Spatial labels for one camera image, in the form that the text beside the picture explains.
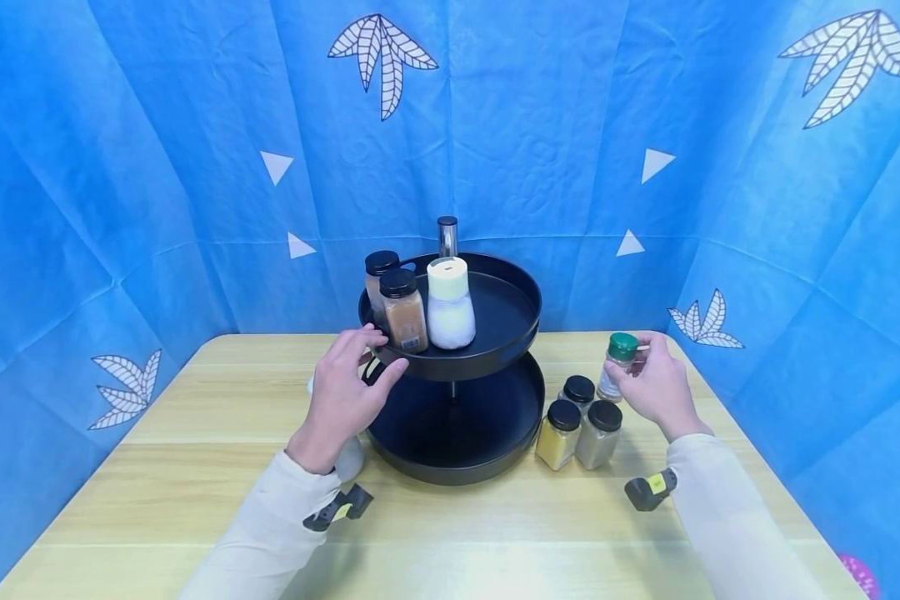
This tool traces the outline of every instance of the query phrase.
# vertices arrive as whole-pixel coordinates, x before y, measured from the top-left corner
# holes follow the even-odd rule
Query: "black jar lid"
[[[563,396],[575,403],[587,404],[596,392],[593,382],[583,375],[570,375],[563,384]]]
[[[406,298],[417,291],[417,274],[410,269],[391,269],[380,276],[380,295]]]
[[[624,423],[624,414],[620,407],[609,400],[597,400],[594,404],[590,404],[587,418],[596,429],[607,433],[620,429],[620,425]]]
[[[373,276],[381,276],[398,264],[400,264],[400,257],[392,250],[373,252],[363,259],[363,266],[367,267],[367,274]]]
[[[570,400],[553,400],[547,410],[547,421],[560,431],[580,428],[580,409]]]

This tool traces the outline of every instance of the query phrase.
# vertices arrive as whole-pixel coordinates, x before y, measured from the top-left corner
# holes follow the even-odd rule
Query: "blue fabric curtain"
[[[352,326],[439,214],[545,329],[675,336],[900,598],[900,0],[0,0],[0,579],[202,343]]]

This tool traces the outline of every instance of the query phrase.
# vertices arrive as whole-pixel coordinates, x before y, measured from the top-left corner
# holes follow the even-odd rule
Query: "wooden table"
[[[212,340],[27,552],[0,599],[174,598],[227,529],[307,408],[306,381],[333,336]],[[606,333],[546,333],[532,354],[547,398],[596,378]],[[676,343],[672,351],[685,358]],[[698,408],[740,456],[777,523],[831,598],[864,598],[820,534],[689,368]],[[499,478],[435,487],[372,450],[358,481],[376,501],[338,522],[284,598],[443,600],[711,598],[666,501],[635,512],[623,487],[663,468],[656,426],[624,408],[612,467],[550,472],[532,452]]]

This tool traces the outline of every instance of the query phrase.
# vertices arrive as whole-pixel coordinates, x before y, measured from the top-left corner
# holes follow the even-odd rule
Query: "hand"
[[[647,331],[637,335],[640,346],[629,372],[613,361],[603,362],[603,371],[620,389],[638,415],[656,423],[667,442],[691,433],[713,435],[713,430],[697,416],[690,394],[688,371],[673,358],[662,333]]]
[[[325,475],[333,470],[343,444],[373,423],[389,391],[407,371],[410,362],[400,358],[380,373],[375,384],[363,383],[357,370],[372,358],[367,348],[385,343],[387,336],[369,323],[363,329],[343,331],[317,361],[310,410],[284,450],[307,472]]]

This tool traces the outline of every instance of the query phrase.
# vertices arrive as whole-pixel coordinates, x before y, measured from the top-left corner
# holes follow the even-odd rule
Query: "beige long sleeve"
[[[827,595],[790,548],[733,451],[715,437],[667,449],[673,506],[717,600],[818,600]]]
[[[304,520],[329,505],[340,486],[335,473],[313,475],[279,452],[178,598],[278,600],[326,541]]]

